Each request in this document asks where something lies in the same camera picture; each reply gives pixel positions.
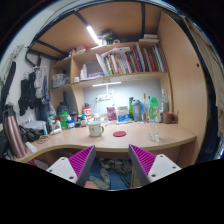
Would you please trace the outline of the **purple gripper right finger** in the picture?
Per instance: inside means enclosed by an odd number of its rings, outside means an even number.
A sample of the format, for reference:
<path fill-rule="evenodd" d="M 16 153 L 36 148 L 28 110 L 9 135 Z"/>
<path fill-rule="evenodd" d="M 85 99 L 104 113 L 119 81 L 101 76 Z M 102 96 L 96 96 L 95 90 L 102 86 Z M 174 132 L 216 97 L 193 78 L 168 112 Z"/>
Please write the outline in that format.
<path fill-rule="evenodd" d="M 132 144 L 129 145 L 129 156 L 142 186 L 180 170 L 180 167 L 166 155 L 154 155 Z"/>

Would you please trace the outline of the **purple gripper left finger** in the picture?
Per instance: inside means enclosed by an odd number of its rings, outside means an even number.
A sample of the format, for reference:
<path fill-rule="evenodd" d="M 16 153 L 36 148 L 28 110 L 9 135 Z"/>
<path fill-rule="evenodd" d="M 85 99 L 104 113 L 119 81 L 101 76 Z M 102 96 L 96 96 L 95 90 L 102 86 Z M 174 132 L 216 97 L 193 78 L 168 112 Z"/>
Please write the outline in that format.
<path fill-rule="evenodd" d="M 95 156 L 95 146 L 92 145 L 69 158 L 59 158 L 47 172 L 84 187 Z"/>

